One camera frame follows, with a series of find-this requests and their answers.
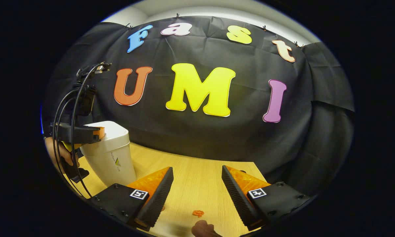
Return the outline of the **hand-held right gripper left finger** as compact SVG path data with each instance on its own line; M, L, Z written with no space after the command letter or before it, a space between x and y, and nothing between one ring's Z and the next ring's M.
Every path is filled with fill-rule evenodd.
M128 186L112 184L87 202L126 226L149 231L160 216L173 180L173 168L166 167Z

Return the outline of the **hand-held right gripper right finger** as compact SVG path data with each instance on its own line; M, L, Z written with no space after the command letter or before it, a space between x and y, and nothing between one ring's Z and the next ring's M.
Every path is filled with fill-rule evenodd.
M222 166L223 183L249 231L269 228L291 217L317 198L294 189L281 179L268 183L248 173Z

